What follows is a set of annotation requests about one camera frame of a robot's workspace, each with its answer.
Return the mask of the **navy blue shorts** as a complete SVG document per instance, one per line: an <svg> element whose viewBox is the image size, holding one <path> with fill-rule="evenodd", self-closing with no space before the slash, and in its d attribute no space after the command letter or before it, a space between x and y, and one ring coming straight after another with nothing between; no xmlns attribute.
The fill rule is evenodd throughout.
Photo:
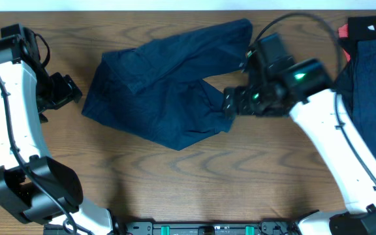
<svg viewBox="0 0 376 235"><path fill-rule="evenodd" d="M228 132L206 78L243 69L252 33L241 19L103 53L82 114L174 150Z"/></svg>

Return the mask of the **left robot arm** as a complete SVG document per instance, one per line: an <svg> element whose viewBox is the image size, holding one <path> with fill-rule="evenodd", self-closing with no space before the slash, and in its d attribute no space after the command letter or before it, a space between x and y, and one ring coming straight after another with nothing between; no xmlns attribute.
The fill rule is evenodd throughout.
<svg viewBox="0 0 376 235"><path fill-rule="evenodd" d="M40 34L20 24L0 37L0 206L45 234L117 234L106 208L86 199L76 172L53 159L42 134L44 112L78 102L72 78L46 70Z"/></svg>

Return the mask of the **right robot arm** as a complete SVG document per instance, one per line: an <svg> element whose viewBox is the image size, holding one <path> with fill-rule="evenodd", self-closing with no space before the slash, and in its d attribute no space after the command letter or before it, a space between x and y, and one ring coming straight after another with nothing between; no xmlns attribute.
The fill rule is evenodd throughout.
<svg viewBox="0 0 376 235"><path fill-rule="evenodd" d="M376 158L323 64L295 62L273 34L250 45L245 69L248 84L224 90L226 117L290 117L316 147L345 203L343 211L301 216L289 234L376 234Z"/></svg>

